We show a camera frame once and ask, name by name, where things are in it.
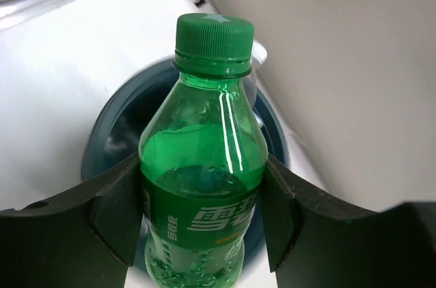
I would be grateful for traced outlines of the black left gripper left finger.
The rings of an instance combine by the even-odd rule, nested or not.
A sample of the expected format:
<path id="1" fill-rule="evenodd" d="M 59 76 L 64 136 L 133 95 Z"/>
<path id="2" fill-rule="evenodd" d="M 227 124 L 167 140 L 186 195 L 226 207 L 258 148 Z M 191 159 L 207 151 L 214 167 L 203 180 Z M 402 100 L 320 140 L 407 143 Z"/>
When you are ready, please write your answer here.
<path id="1" fill-rule="evenodd" d="M 123 287 L 141 221 L 136 155 L 21 210 L 2 210 L 1 286 Z"/>

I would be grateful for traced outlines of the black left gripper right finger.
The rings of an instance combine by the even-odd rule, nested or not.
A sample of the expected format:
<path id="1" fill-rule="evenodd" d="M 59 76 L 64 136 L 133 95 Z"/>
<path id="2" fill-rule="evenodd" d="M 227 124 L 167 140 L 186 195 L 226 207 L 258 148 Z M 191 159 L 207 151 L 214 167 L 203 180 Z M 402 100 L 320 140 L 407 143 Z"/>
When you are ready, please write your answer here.
<path id="1" fill-rule="evenodd" d="M 260 189 L 279 287 L 434 287 L 435 204 L 373 212 L 339 199 L 269 157 Z"/>

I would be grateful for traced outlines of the green plastic soda bottle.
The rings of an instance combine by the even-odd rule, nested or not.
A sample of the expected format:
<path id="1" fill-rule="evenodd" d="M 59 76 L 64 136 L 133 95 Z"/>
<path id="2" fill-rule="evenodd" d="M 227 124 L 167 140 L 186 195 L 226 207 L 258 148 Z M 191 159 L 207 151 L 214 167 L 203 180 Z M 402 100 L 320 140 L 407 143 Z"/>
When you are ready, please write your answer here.
<path id="1" fill-rule="evenodd" d="M 146 268 L 158 287 L 233 287 L 268 158 L 243 86 L 254 28 L 221 14 L 176 23 L 178 80 L 140 136 Z"/>

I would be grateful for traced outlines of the small blue label water bottle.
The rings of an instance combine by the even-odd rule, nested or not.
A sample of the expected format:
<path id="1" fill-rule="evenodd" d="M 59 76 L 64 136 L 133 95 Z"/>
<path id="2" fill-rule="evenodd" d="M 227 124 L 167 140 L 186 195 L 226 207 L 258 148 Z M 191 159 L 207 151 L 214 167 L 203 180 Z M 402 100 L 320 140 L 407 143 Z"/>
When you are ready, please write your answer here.
<path id="1" fill-rule="evenodd" d="M 251 51 L 251 73 L 243 79 L 244 89 L 252 109 L 254 109 L 258 96 L 256 71 L 265 63 L 267 57 L 267 50 L 255 39 Z"/>

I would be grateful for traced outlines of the dark green ribbed plastic bin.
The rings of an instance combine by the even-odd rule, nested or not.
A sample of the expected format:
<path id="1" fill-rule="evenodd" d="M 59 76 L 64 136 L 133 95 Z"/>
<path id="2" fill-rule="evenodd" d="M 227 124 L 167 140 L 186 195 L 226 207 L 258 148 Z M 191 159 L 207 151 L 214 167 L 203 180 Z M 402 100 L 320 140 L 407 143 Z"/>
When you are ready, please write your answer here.
<path id="1" fill-rule="evenodd" d="M 177 80 L 178 71 L 169 58 L 142 68 L 115 92 L 100 112 L 89 136 L 82 159 L 83 182 L 108 171 L 138 152 L 140 134 Z M 283 127 L 270 100 L 261 89 L 257 90 L 253 110 L 263 122 L 261 130 L 268 151 L 282 164 L 290 166 L 290 153 Z M 146 272 L 144 248 L 147 231 L 143 219 L 134 265 L 144 272 Z M 261 257 L 262 249 L 266 245 L 260 202 L 255 207 L 244 241 L 243 270 L 246 270 Z"/>

